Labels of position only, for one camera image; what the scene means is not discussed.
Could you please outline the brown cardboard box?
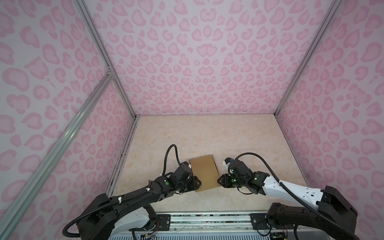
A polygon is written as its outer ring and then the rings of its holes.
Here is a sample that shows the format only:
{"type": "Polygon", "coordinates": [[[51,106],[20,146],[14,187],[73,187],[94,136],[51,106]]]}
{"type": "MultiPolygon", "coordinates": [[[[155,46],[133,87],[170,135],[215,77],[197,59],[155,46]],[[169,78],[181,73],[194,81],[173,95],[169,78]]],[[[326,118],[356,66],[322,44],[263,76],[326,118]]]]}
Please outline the brown cardboard box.
{"type": "Polygon", "coordinates": [[[190,159],[190,164],[193,175],[201,182],[200,187],[196,190],[197,193],[221,186],[218,183],[220,176],[213,155],[190,159]]]}

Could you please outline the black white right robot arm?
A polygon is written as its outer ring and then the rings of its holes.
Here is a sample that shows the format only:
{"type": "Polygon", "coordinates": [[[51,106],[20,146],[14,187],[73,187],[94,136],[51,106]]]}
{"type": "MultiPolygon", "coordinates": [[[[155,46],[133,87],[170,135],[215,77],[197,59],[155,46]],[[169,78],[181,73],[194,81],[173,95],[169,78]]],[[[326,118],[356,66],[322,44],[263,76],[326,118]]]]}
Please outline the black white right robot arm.
{"type": "Polygon", "coordinates": [[[294,203],[287,206],[272,203],[263,225],[270,229],[300,226],[321,230],[335,240],[357,240],[357,210],[336,189],[303,187],[280,180],[269,168],[268,173],[254,172],[239,159],[227,158],[223,162],[227,173],[218,179],[226,189],[246,188],[251,195],[271,196],[294,203]]]}

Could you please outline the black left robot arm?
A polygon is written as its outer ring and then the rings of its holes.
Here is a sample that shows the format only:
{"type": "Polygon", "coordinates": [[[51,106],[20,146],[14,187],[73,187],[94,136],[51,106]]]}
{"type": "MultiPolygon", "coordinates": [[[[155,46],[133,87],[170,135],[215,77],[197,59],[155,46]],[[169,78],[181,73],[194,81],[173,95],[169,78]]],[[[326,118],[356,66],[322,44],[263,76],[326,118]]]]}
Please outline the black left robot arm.
{"type": "Polygon", "coordinates": [[[196,191],[202,182],[193,175],[187,162],[175,172],[149,180],[147,186],[120,196],[98,195],[81,213],[75,224],[82,240],[107,240],[115,224],[127,214],[152,203],[196,191]]]}

